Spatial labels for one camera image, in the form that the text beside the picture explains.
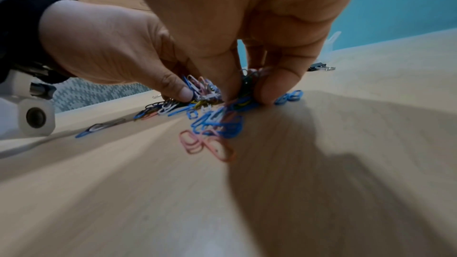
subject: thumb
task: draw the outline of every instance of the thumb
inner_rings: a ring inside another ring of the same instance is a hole
[[[162,95],[181,102],[190,102],[193,92],[181,78],[168,70],[160,60],[153,60],[152,64],[139,69],[133,79],[148,88],[158,90]]]

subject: sleeve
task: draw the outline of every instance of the sleeve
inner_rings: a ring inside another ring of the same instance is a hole
[[[39,40],[40,18],[57,1],[60,0],[0,0],[0,82],[10,69],[47,83],[73,77],[45,52]]]

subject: hand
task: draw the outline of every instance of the hand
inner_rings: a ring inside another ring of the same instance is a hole
[[[139,82],[180,101],[192,99],[177,75],[199,72],[152,13],[63,0],[46,9],[39,33],[44,49],[78,77]]]
[[[199,71],[234,98],[240,87],[236,39],[248,66],[266,68],[255,97],[272,103],[318,56],[349,0],[145,0]]]

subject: wooden table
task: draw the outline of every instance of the wooden table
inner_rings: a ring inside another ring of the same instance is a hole
[[[337,51],[301,101],[245,114],[231,165],[188,155],[154,92],[0,143],[0,256],[455,256],[457,30]]]

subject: pile of paper clips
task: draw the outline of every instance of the pile of paper clips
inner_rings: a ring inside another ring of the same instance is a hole
[[[230,103],[223,103],[220,90],[210,80],[202,77],[196,79],[189,75],[183,77],[183,80],[194,94],[190,103],[182,103],[174,99],[155,102],[147,105],[144,110],[135,115],[134,119],[145,120],[156,115],[171,117],[186,112],[187,117],[194,120],[190,129],[179,134],[179,140],[187,153],[196,154],[206,147],[221,161],[230,162],[235,159],[235,151],[225,139],[234,138],[243,130],[243,116],[238,113],[259,106],[252,96],[254,85],[259,79],[259,72],[255,69],[244,69],[242,72],[240,93],[238,98]],[[297,101],[302,95],[301,90],[296,90],[278,98],[275,104],[284,105],[287,101]],[[120,123],[119,120],[96,124],[76,137],[79,138],[118,123]],[[215,142],[224,148],[225,154],[212,145]]]

